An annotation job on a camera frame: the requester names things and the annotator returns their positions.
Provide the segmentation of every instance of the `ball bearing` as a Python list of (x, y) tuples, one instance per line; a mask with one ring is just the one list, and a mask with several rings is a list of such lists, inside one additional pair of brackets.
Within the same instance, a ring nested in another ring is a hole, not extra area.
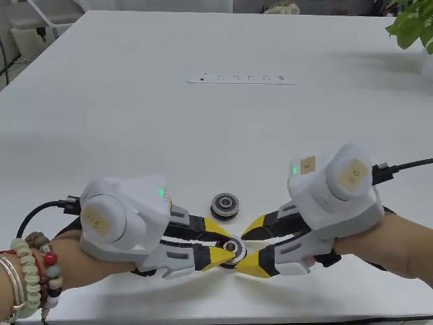
[(230, 220), (239, 213), (239, 200), (229, 193), (221, 193), (214, 197), (210, 212), (220, 220)]
[(242, 259), (245, 258), (247, 254), (244, 241), (236, 236), (232, 236), (226, 241), (217, 242), (216, 247), (223, 248), (226, 251), (232, 252), (235, 255), (232, 260), (220, 264), (220, 266), (224, 267), (225, 269), (233, 269), (236, 264), (238, 264)]

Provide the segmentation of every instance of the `plant leaf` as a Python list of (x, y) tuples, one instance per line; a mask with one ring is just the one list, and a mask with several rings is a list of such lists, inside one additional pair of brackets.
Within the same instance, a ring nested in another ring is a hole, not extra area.
[(433, 54), (433, 42), (430, 43), (429, 46), (426, 47), (427, 53), (429, 53), (430, 55)]
[(388, 33), (390, 33), (390, 35), (397, 35), (397, 28), (395, 28), (393, 24), (386, 27), (385, 29)]
[(421, 35), (423, 24), (418, 18), (411, 18), (401, 23), (397, 31), (397, 44), (407, 49)]
[(429, 27), (425, 27), (421, 31), (421, 35), (419, 36), (419, 38), (421, 39), (421, 43), (424, 47), (427, 46), (430, 40), (433, 41), (433, 25), (430, 25)]
[(420, 17), (427, 19), (433, 16), (433, 1), (419, 11)]
[(400, 25), (405, 21), (408, 20), (410, 18), (411, 13), (409, 12), (401, 12), (398, 14), (398, 16), (395, 18), (394, 20), (394, 26), (396, 28), (400, 27)]

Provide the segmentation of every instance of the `power outlet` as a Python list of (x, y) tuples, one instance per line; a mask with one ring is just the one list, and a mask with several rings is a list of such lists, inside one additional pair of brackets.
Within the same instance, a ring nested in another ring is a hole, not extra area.
[(203, 73), (188, 83), (222, 83), (226, 85), (296, 85), (284, 74), (212, 74)]

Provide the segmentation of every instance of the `white plastic housing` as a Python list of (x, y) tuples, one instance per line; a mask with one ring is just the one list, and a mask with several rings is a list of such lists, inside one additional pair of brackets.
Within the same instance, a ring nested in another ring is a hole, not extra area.
[(81, 209), (87, 240), (114, 251), (150, 254), (170, 221), (166, 180), (160, 175), (97, 179), (84, 190)]
[(355, 218), (377, 201), (371, 186), (371, 162), (352, 144), (331, 157), (293, 160), (288, 190), (312, 230)]

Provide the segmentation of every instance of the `wrist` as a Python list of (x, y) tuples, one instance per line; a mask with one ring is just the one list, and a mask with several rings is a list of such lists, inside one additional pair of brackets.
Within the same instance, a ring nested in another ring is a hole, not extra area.
[(82, 252), (78, 240), (57, 238), (51, 241), (58, 256), (64, 289), (79, 288), (98, 282), (112, 274), (131, 272), (134, 263), (100, 261)]

